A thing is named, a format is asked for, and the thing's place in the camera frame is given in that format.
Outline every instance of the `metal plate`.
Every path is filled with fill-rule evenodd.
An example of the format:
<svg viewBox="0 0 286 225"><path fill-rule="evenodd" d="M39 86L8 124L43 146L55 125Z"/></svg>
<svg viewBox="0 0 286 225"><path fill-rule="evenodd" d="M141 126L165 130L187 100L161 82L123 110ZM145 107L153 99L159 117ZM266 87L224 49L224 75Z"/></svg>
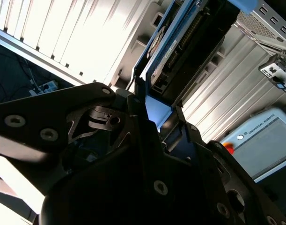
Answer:
<svg viewBox="0 0 286 225"><path fill-rule="evenodd" d="M286 93L258 67L269 55L233 26L220 49L225 58L184 104L186 120L205 142L220 140L251 114L275 105L286 110Z"/></svg>

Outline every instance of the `black cable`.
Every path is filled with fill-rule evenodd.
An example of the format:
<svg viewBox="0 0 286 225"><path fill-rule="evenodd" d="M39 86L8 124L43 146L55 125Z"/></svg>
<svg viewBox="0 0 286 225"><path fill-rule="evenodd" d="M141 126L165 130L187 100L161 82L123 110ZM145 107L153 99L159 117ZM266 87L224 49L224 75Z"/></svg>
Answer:
<svg viewBox="0 0 286 225"><path fill-rule="evenodd" d="M0 87L1 87L1 89L2 89L2 91L3 91L3 93L4 93L4 96L5 96L4 99L5 99L5 98L8 98L8 97L7 97L7 92L6 92L6 90L4 89L4 87L3 87L3 85L2 85L1 83L0 83Z"/></svg>
<svg viewBox="0 0 286 225"><path fill-rule="evenodd" d="M8 98L8 100L9 100L9 101L10 101L10 100L13 100L13 97L15 96L15 94L17 94L17 92L18 92L19 90L23 89L23 88L26 88L26 89L28 89L28 90L32 90L32 88L30 88L30 87L28 87L28 86L19 87L19 88L17 88L17 89L10 95L10 97Z"/></svg>
<svg viewBox="0 0 286 225"><path fill-rule="evenodd" d="M24 70L24 67L22 66L22 64L21 64L21 62L20 62L20 60L19 60L19 58L18 58L18 55L16 55L16 58L17 58L17 61L18 61L19 66L20 66L20 68L22 69L22 71L24 72L24 74L27 76L28 79L31 80L31 77L30 77L30 76L28 75L28 73Z"/></svg>

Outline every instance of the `hole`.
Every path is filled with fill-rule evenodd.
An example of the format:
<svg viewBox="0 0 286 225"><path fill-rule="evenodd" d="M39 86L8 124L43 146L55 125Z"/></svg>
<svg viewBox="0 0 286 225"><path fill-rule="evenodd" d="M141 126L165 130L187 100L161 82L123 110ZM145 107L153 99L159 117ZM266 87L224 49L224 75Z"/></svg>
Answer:
<svg viewBox="0 0 286 225"><path fill-rule="evenodd" d="M11 121L11 123L20 123L21 122L20 119L18 119L18 118L12 118L10 121Z"/></svg>
<svg viewBox="0 0 286 225"><path fill-rule="evenodd" d="M45 135L46 135L47 137L53 137L53 132L51 132L51 131L46 131L46 132L45 132Z"/></svg>
<svg viewBox="0 0 286 225"><path fill-rule="evenodd" d="M106 88L102 88L102 91L103 91L105 94L110 94L110 90L107 90Z"/></svg>
<svg viewBox="0 0 286 225"><path fill-rule="evenodd" d="M164 189L163 184L158 184L157 187L163 192L163 189Z"/></svg>
<svg viewBox="0 0 286 225"><path fill-rule="evenodd" d="M272 217L267 216L266 219L268 220L269 225L277 225L276 221Z"/></svg>
<svg viewBox="0 0 286 225"><path fill-rule="evenodd" d="M110 119L110 124L111 125L116 125L120 122L120 118L119 117L114 117L112 119Z"/></svg>
<svg viewBox="0 0 286 225"><path fill-rule="evenodd" d="M264 15L268 12L268 10L267 10L265 7L261 7L261 8L259 9L259 11L260 11L262 14L264 14Z"/></svg>
<svg viewBox="0 0 286 225"><path fill-rule="evenodd" d="M285 33L286 34L286 27L285 26L283 26L283 27L281 27L281 29L280 29L283 33Z"/></svg>
<svg viewBox="0 0 286 225"><path fill-rule="evenodd" d="M271 18L271 22L273 23L273 24L276 24L276 23L278 23L278 19L276 19L274 16Z"/></svg>
<svg viewBox="0 0 286 225"><path fill-rule="evenodd" d="M244 212L245 202L237 191L230 190L227 192L227 196L234 211L236 211L238 214Z"/></svg>
<svg viewBox="0 0 286 225"><path fill-rule="evenodd" d="M161 16L161 15L157 15L157 17L156 17L156 19L155 19L153 25L154 25L155 27L157 27L157 26L160 24L161 19L162 19L162 16Z"/></svg>

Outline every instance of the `bright light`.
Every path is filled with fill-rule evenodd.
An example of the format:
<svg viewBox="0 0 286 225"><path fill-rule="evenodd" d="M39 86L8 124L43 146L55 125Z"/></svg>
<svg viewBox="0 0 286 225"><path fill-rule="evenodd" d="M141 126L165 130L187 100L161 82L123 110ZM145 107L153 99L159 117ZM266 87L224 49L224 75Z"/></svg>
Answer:
<svg viewBox="0 0 286 225"><path fill-rule="evenodd" d="M0 225L29 225L21 216L0 203Z"/></svg>
<svg viewBox="0 0 286 225"><path fill-rule="evenodd" d="M114 92L116 92L116 90L118 90L118 88L117 88L116 86L113 86L113 85L112 85L110 88L111 88Z"/></svg>

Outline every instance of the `sticker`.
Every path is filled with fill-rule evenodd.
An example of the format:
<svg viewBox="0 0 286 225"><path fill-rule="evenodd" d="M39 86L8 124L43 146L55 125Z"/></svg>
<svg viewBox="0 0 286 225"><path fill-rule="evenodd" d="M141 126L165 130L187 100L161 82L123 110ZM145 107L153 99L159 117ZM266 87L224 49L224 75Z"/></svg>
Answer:
<svg viewBox="0 0 286 225"><path fill-rule="evenodd" d="M174 40L173 43L172 43L172 45L171 45L171 47L169 48L169 50L168 50L167 53L165 54L165 58L167 58L167 57L170 56L170 53L171 53L172 49L175 47L176 43L177 43L177 41Z"/></svg>

